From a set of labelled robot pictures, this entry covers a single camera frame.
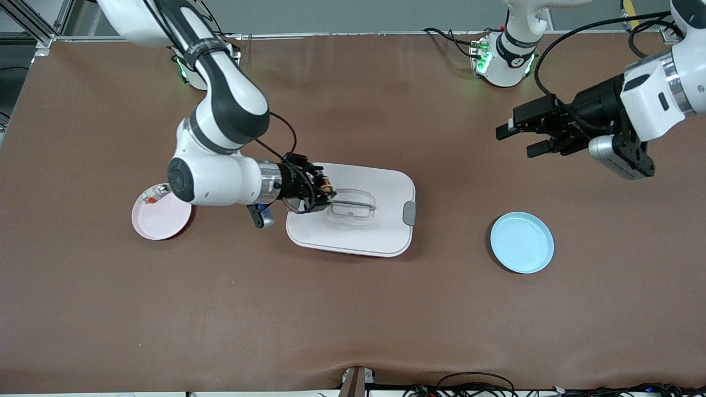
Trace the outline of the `aluminium table edge rail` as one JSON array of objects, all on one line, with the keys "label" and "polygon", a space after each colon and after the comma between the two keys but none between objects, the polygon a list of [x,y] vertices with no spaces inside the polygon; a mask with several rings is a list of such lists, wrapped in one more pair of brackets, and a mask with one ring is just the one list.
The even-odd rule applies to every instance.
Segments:
[{"label": "aluminium table edge rail", "polygon": [[[457,36],[466,35],[481,35],[490,32],[484,31],[454,31]],[[568,31],[556,31],[550,30],[544,34],[545,39],[548,38],[558,38],[561,35],[568,33]],[[644,33],[637,34],[635,38],[643,38],[647,33],[656,34],[656,37],[663,43],[660,30],[648,30]],[[393,37],[393,36],[422,36],[431,33],[426,33],[421,30],[419,31],[381,31],[377,33],[284,33],[284,34],[226,34],[222,38],[229,40],[293,40],[302,39],[307,37]],[[619,37],[627,38],[628,33],[623,30],[586,30],[579,34],[616,34]],[[104,35],[104,36],[55,36],[52,38],[51,42],[125,42],[126,39],[118,35]]]}]

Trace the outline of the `white lidded storage box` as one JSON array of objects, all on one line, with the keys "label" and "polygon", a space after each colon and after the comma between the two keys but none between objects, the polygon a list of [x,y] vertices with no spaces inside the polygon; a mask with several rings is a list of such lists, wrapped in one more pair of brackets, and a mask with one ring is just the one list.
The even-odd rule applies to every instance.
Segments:
[{"label": "white lidded storage box", "polygon": [[393,169],[320,163],[336,195],[322,211],[289,213],[287,235],[298,246],[391,258],[411,244],[416,189]]}]

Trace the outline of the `light blue round plate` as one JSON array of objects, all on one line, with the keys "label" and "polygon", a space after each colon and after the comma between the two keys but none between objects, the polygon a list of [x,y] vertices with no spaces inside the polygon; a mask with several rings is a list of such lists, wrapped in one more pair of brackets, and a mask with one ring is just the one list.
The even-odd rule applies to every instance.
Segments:
[{"label": "light blue round plate", "polygon": [[538,273],[554,258],[554,236],[530,213],[502,214],[491,227],[489,243],[497,261],[514,273]]}]

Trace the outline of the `red and silver switch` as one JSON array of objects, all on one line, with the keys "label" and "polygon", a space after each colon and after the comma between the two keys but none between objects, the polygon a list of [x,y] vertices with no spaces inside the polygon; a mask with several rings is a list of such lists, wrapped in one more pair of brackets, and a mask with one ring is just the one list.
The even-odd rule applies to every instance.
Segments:
[{"label": "red and silver switch", "polygon": [[160,201],[170,193],[171,189],[169,184],[156,184],[155,186],[146,189],[146,191],[139,196],[138,200],[143,204],[151,205],[157,203],[157,201]]}]

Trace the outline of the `aluminium frame strut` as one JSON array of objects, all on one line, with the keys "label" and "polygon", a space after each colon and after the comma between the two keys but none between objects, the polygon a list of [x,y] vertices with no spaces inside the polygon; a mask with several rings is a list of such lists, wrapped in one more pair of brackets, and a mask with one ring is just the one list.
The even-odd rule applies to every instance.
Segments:
[{"label": "aluminium frame strut", "polygon": [[47,49],[63,35],[76,0],[0,0],[0,44]]}]

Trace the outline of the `pink round plate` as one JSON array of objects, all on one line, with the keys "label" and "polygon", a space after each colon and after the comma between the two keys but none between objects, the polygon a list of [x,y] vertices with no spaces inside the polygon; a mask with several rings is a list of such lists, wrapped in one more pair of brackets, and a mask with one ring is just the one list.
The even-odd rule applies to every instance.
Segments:
[{"label": "pink round plate", "polygon": [[131,222],[139,236],[149,240],[167,240],[186,228],[192,216],[192,205],[171,193],[146,205],[136,199],[131,212]]}]

